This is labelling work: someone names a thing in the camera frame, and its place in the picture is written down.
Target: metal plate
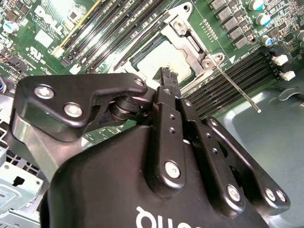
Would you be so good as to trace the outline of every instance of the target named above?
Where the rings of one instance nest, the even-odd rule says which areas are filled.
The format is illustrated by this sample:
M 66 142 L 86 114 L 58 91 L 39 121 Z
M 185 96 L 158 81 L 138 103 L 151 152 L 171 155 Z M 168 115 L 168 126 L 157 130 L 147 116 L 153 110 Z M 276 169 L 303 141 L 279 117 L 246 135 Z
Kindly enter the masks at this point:
M 218 120 L 290 197 L 290 210 L 269 218 L 270 227 L 299 228 L 304 227 L 304 107 L 296 97 L 278 101 L 279 94 L 265 90 L 254 97 L 260 114 L 244 102 Z

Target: electronic component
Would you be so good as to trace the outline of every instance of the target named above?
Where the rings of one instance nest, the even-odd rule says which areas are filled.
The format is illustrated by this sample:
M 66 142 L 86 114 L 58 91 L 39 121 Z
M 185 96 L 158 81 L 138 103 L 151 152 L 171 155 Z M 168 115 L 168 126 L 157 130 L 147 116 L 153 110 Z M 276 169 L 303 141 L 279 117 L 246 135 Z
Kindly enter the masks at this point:
M 278 66 L 282 66 L 285 63 L 288 62 L 288 57 L 287 55 L 281 55 L 281 56 L 277 56 L 277 57 L 272 57 L 272 61 L 277 64 Z
M 9 11 L 5 16 L 5 20 L 9 20 L 9 21 L 17 21 L 19 18 L 20 16 L 13 11 Z
M 274 28 L 269 32 L 269 36 L 271 38 L 277 37 L 278 35 L 280 35 L 280 31 L 278 28 Z
M 221 8 L 224 4 L 226 4 L 225 0 L 214 0 L 210 3 L 210 6 L 213 10 L 218 10 Z
M 230 15 L 232 15 L 232 13 L 231 13 L 231 9 L 228 6 L 223 7 L 216 13 L 217 18 L 220 21 L 224 21 Z
M 20 60 L 16 56 L 12 56 L 9 58 L 6 63 L 19 72 L 24 72 L 28 69 L 28 65 L 26 65 L 22 60 Z
M 285 37 L 284 37 L 284 40 L 286 41 L 286 42 L 289 42 L 289 41 L 291 41 L 291 40 L 293 40 L 293 34 L 292 33 L 289 33 L 289 34 L 287 34 Z
M 226 20 L 226 22 L 224 22 L 223 27 L 224 29 L 229 31 L 232 28 L 234 28 L 236 25 L 238 25 L 237 20 L 234 17 L 231 17 L 230 19 Z
M 269 36 L 263 36 L 261 39 L 261 43 L 265 45 L 266 47 L 271 47 L 274 43 L 274 40 L 270 38 Z
M 228 6 L 232 9 L 234 6 L 237 5 L 237 1 L 236 0 L 232 0 L 231 2 L 228 3 Z
M 285 29 L 286 28 L 286 23 L 284 22 L 282 25 L 279 25 L 279 30 Z
M 19 31 L 19 25 L 14 21 L 6 21 L 3 24 L 3 30 L 9 34 Z
M 240 16 L 242 16 L 242 15 L 243 15 L 243 12 L 242 12 L 242 10 L 240 10 L 240 9 L 234 13 L 234 16 L 235 16 L 236 18 L 238 18 L 238 17 L 240 17 Z
M 295 0 L 298 6 L 304 5 L 304 0 Z
M 256 23 L 258 25 L 266 26 L 270 23 L 270 20 L 271 20 L 270 16 L 268 14 L 265 14 L 265 13 L 260 13 L 256 17 Z
M 304 30 L 301 30 L 298 35 L 296 36 L 296 38 L 299 40 L 299 41 L 303 41 L 304 42 Z
M 236 40 L 233 41 L 233 44 L 234 46 L 237 48 L 237 49 L 240 49 L 242 48 L 243 46 L 245 46 L 246 44 L 248 44 L 248 40 L 246 37 L 242 36 Z
M 248 4 L 248 8 L 250 10 L 261 10 L 264 6 L 264 1 L 263 0 L 251 0 Z
M 241 35 L 243 35 L 243 31 L 240 27 L 236 27 L 228 33 L 231 39 L 236 39 Z
M 21 1 L 21 0 L 18 0 L 16 3 L 15 3 L 15 7 L 17 8 L 17 9 L 21 9 L 22 7 L 23 7 L 23 2 Z
M 23 5 L 20 9 L 20 12 L 23 13 L 25 16 L 28 14 L 30 8 L 27 5 Z
M 285 81 L 290 81 L 295 77 L 294 71 L 288 71 L 286 73 L 280 73 L 281 78 L 283 78 Z

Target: hole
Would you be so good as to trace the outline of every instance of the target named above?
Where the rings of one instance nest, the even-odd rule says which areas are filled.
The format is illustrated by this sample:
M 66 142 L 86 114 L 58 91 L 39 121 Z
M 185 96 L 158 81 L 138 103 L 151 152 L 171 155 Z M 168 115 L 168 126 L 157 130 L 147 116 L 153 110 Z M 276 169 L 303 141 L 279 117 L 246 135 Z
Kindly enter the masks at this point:
M 190 7 L 189 7 L 188 5 L 185 5 L 185 6 L 184 6 L 184 10 L 185 10 L 186 12 L 188 12 L 188 11 L 190 10 Z
M 37 175 L 37 172 L 36 171 L 33 171 L 33 170 L 28 170 L 28 172 L 30 173 L 30 174 L 33 174 L 33 175 Z
M 90 124 L 95 120 L 97 114 L 99 113 L 99 110 L 100 110 L 100 105 L 95 105 L 95 106 L 92 107 L 90 120 L 89 120 Z
M 218 150 L 216 148 L 212 148 L 212 152 L 214 152 L 215 154 L 218 154 Z
M 252 44 L 254 44 L 254 43 L 256 43 L 256 41 L 257 41 L 257 39 L 253 38 L 250 42 L 251 42 Z
M 169 132 L 170 132 L 171 134 L 175 134 L 175 129 L 174 129 L 173 127 L 171 127 L 171 128 L 169 129 Z
M 24 181 L 25 180 L 23 178 L 17 176 L 14 180 L 13 186 L 17 187 L 18 185 L 22 185 Z

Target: capacitor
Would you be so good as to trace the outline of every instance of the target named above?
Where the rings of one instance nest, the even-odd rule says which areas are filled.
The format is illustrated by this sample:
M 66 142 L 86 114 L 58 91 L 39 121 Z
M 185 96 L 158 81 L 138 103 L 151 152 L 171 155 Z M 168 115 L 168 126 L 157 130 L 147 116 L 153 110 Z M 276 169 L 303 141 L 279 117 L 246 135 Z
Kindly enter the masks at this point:
M 296 36 L 296 38 L 299 40 L 299 41 L 302 41 L 304 42 L 304 30 L 301 30 L 298 35 Z
M 263 6 L 264 6 L 263 0 L 251 0 L 248 4 L 248 8 L 250 10 L 256 10 L 256 11 L 261 10 Z
M 263 25 L 266 26 L 270 23 L 270 16 L 265 14 L 265 13 L 260 13 L 257 17 L 256 17 L 256 23 L 258 25 Z
M 19 25 L 14 21 L 6 21 L 3 24 L 3 30 L 9 34 L 18 32 L 19 31 Z
M 266 47 L 271 47 L 274 43 L 274 39 L 270 38 L 269 36 L 263 36 L 261 39 L 262 44 Z

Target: silver screw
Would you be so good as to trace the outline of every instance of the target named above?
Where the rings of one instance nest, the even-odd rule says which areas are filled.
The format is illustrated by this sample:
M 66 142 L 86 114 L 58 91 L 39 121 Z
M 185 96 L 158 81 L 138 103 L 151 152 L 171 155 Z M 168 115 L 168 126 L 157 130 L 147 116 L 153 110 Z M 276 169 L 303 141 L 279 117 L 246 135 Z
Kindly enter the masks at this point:
M 192 106 L 190 101 L 185 100 L 185 103 L 186 103 L 187 106 Z
M 227 186 L 227 191 L 229 193 L 229 196 L 236 202 L 239 202 L 241 200 L 241 196 L 238 192 L 238 190 L 233 185 Z
M 210 119 L 211 123 L 213 124 L 213 126 L 217 126 L 217 122 L 215 122 L 213 119 Z
M 171 94 L 172 94 L 171 91 L 170 91 L 170 89 L 165 88 L 165 89 L 163 89 L 163 90 L 164 90 L 165 93 L 168 94 L 168 95 L 171 95 Z
M 42 99 L 51 99 L 54 97 L 54 91 L 45 86 L 39 86 L 34 90 L 36 96 Z
M 286 198 L 284 197 L 283 193 L 279 190 L 276 191 L 276 194 L 280 198 L 281 201 L 286 202 Z
M 64 110 L 65 110 L 66 114 L 71 116 L 71 117 L 77 118 L 77 117 L 80 117 L 82 115 L 81 108 L 76 104 L 67 104 L 64 107 Z
M 270 198 L 272 201 L 276 200 L 274 193 L 270 189 L 265 189 L 265 192 L 268 198 Z
M 179 167 L 176 164 L 174 164 L 173 162 L 167 161 L 165 163 L 165 169 L 166 169 L 167 174 L 170 177 L 172 177 L 174 179 L 180 177 L 181 171 L 180 171 Z
M 136 78 L 136 79 L 134 79 L 134 81 L 137 85 L 143 86 L 143 82 L 140 79 Z

